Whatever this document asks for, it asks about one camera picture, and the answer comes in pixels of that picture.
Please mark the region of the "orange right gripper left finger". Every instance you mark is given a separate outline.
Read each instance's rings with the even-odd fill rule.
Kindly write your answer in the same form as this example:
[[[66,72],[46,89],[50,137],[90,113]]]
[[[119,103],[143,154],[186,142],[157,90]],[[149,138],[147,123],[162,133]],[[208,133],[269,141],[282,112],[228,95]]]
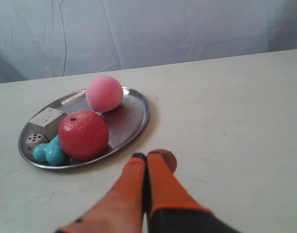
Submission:
[[[85,214],[57,233],[140,233],[146,156],[135,153],[111,189]]]

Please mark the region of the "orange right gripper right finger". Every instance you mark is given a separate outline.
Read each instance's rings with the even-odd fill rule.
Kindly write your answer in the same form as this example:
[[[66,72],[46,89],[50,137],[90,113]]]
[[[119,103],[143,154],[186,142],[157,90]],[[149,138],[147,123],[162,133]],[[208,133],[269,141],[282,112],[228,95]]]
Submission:
[[[200,205],[174,176],[175,156],[157,149],[147,154],[151,207],[148,215],[151,233],[235,233]]]

